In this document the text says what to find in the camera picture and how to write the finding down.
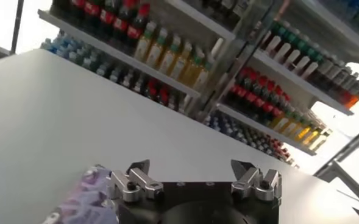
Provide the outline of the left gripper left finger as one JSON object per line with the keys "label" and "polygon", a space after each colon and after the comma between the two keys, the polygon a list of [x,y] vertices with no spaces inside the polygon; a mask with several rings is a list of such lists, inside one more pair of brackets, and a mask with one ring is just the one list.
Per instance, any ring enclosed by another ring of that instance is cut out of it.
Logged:
{"label": "left gripper left finger", "polygon": [[153,201],[164,199],[164,185],[149,175],[150,160],[132,163],[126,172],[110,172],[110,199],[121,199],[126,203],[137,203],[141,198]]}

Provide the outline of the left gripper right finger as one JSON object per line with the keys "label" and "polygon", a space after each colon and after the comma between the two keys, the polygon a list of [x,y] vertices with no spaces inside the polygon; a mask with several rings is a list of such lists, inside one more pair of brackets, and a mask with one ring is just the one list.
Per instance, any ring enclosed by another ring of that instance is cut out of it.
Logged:
{"label": "left gripper right finger", "polygon": [[235,201],[255,197],[260,201],[282,201],[282,175],[269,169],[263,172],[252,163],[231,160],[236,181],[231,184],[231,194]]}

